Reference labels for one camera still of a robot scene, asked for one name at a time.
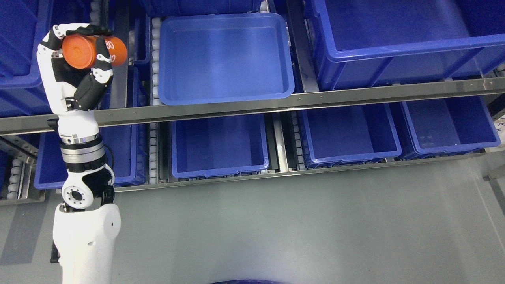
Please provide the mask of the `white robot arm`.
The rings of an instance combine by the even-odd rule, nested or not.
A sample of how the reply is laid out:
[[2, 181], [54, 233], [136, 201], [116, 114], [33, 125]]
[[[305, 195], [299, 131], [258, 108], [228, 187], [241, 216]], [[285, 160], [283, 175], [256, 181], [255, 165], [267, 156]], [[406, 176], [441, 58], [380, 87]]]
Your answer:
[[103, 139], [100, 134], [60, 139], [68, 177], [54, 214], [52, 261], [62, 267], [63, 284], [110, 284], [121, 217]]

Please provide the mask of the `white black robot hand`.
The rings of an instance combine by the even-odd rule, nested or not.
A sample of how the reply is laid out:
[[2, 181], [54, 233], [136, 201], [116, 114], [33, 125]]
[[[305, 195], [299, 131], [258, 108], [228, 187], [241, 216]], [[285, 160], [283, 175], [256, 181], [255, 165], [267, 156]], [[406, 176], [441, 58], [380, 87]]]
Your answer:
[[[62, 52], [65, 38], [97, 36], [92, 68], [71, 67]], [[43, 88], [56, 119], [48, 125], [65, 144], [81, 144], [100, 137], [94, 111], [113, 79], [112, 60], [105, 36], [113, 31], [90, 23], [54, 25], [38, 44], [36, 58]]]

